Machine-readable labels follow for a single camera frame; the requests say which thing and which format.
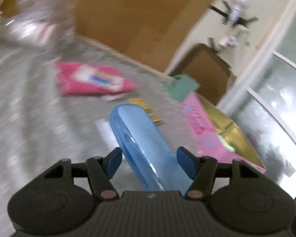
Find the white tissue pack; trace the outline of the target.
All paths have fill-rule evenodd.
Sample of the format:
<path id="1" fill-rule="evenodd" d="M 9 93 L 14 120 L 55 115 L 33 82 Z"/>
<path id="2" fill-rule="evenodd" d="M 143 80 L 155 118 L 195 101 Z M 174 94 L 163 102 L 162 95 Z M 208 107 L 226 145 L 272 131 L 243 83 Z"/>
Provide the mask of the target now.
<path id="1" fill-rule="evenodd" d="M 115 148 L 119 147 L 117 139 L 108 121 L 104 119 L 99 119 L 98 121 L 96 121 L 96 126 L 99 130 L 101 138 L 108 148 L 108 151 L 112 151 Z"/>

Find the blue soft pack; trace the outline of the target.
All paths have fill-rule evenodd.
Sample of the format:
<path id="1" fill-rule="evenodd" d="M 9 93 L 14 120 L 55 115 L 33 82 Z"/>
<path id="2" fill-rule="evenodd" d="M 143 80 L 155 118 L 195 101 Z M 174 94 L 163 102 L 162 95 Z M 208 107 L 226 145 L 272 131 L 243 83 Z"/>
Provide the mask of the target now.
<path id="1" fill-rule="evenodd" d="M 192 180 L 179 166 L 175 152 L 142 107 L 116 106 L 110 113 L 109 124 L 145 190 L 185 194 Z"/>

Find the yellow small packet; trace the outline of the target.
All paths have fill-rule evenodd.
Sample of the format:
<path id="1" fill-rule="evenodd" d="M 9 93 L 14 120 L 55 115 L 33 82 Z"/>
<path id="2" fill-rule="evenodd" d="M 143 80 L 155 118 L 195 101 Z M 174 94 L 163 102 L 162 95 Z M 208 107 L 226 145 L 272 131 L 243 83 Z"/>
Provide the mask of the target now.
<path id="1" fill-rule="evenodd" d="M 151 107 L 147 103 L 145 103 L 142 99 L 134 98 L 134 99 L 130 99 L 129 102 L 131 104 L 134 104 L 134 105 L 137 105 L 137 106 L 140 106 L 141 108 L 143 108 L 155 124 L 160 123 L 162 121 L 162 119 L 158 116 L 158 114 L 156 114 L 151 109 Z"/>

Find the pink towel cloth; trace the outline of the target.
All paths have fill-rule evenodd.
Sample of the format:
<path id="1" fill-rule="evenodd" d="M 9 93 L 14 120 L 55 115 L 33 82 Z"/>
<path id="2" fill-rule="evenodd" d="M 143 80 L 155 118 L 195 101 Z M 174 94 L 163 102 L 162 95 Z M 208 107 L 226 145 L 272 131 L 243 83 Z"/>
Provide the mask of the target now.
<path id="1" fill-rule="evenodd" d="M 136 89 L 134 82 L 107 65 L 57 62 L 55 69 L 58 88 L 63 95 L 110 95 Z"/>

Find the colourful card label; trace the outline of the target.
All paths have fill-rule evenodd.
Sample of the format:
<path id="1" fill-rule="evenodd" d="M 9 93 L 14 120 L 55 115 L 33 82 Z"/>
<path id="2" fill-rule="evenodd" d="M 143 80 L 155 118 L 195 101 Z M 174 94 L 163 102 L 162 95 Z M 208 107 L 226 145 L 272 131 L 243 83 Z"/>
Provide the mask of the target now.
<path id="1" fill-rule="evenodd" d="M 113 92 L 118 92 L 123 89 L 123 77 L 108 74 L 86 64 L 79 66 L 70 77 L 77 82 L 96 85 Z"/>

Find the pink cookie tin box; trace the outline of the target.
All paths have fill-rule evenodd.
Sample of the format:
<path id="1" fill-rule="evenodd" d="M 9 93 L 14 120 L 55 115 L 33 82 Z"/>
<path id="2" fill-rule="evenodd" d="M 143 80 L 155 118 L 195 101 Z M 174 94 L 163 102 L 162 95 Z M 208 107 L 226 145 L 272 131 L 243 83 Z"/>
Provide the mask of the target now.
<path id="1" fill-rule="evenodd" d="M 198 93 L 181 103 L 185 121 L 194 140 L 195 155 L 214 157 L 220 163 L 242 159 L 261 173 L 265 165 L 240 128 Z"/>

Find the grey floral tablecloth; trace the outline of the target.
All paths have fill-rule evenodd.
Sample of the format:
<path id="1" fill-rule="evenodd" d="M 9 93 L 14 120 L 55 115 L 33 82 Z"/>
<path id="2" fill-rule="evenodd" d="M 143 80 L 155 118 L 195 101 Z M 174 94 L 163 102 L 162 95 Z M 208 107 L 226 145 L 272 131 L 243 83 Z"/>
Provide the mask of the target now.
<path id="1" fill-rule="evenodd" d="M 100 96 L 64 96 L 55 64 L 61 60 L 107 65 L 136 84 L 135 91 L 110 101 Z M 116 105 L 140 98 L 161 117 L 158 125 L 173 150 L 191 152 L 194 140 L 178 101 L 156 75 L 77 39 L 61 56 L 0 41 L 0 236 L 11 236 L 7 203 L 33 178 L 63 158 L 81 163 L 108 148 L 96 121 L 108 121 Z"/>

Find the teal plastic mug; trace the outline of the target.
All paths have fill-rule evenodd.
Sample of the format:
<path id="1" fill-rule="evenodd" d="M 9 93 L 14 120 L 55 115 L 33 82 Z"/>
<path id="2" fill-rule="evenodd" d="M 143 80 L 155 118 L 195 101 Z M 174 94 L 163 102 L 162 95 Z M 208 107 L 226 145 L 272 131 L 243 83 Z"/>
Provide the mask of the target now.
<path id="1" fill-rule="evenodd" d="M 197 91 L 200 84 L 187 74 L 175 75 L 169 85 L 171 97 L 179 102 L 183 102 L 191 92 Z"/>

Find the frosted glass window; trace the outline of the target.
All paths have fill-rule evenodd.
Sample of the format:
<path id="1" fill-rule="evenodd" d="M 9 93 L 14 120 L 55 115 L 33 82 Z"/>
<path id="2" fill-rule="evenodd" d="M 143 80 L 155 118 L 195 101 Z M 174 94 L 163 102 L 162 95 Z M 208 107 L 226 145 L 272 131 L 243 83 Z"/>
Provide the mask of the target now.
<path id="1" fill-rule="evenodd" d="M 231 118 L 257 151 L 266 176 L 295 197 L 296 16 Z"/>

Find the large cardboard sheet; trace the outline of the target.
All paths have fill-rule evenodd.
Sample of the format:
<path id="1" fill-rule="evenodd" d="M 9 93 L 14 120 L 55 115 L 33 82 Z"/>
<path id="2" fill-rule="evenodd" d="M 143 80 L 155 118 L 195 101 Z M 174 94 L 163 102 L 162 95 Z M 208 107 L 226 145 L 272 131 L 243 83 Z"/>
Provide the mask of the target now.
<path id="1" fill-rule="evenodd" d="M 68 0 L 76 31 L 164 71 L 214 0 Z"/>

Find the clear plastic bag with cups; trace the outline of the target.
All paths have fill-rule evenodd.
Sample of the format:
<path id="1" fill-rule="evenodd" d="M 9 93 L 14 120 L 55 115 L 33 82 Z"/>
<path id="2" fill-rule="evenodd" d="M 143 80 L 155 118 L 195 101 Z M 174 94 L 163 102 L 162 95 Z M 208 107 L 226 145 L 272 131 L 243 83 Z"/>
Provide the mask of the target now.
<path id="1" fill-rule="evenodd" d="M 74 39 L 69 0 L 0 0 L 0 40 L 56 53 Z"/>

